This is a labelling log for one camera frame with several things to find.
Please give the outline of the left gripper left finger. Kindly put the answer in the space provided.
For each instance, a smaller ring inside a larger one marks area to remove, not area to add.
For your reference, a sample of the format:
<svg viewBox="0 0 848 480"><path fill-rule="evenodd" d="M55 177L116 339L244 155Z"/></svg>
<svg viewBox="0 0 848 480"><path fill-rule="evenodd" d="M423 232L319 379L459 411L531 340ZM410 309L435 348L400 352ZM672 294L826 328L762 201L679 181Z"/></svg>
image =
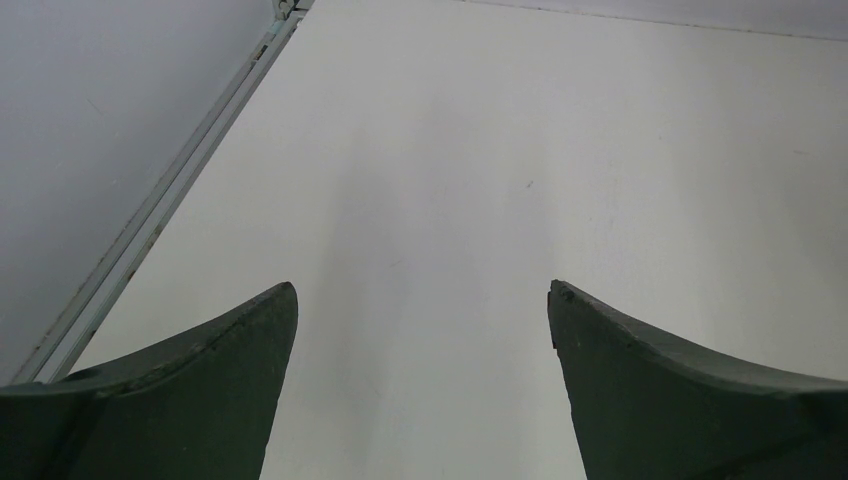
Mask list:
<svg viewBox="0 0 848 480"><path fill-rule="evenodd" d="M298 324L283 282L146 348L1 391L5 479L256 479Z"/></svg>

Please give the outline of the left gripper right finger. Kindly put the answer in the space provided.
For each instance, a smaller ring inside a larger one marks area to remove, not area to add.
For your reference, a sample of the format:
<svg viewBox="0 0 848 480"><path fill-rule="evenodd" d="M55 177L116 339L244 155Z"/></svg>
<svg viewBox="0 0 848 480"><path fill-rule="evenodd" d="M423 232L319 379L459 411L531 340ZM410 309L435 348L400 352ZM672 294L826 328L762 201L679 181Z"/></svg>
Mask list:
<svg viewBox="0 0 848 480"><path fill-rule="evenodd" d="M553 347L590 479L843 479L847 385L744 361L555 280Z"/></svg>

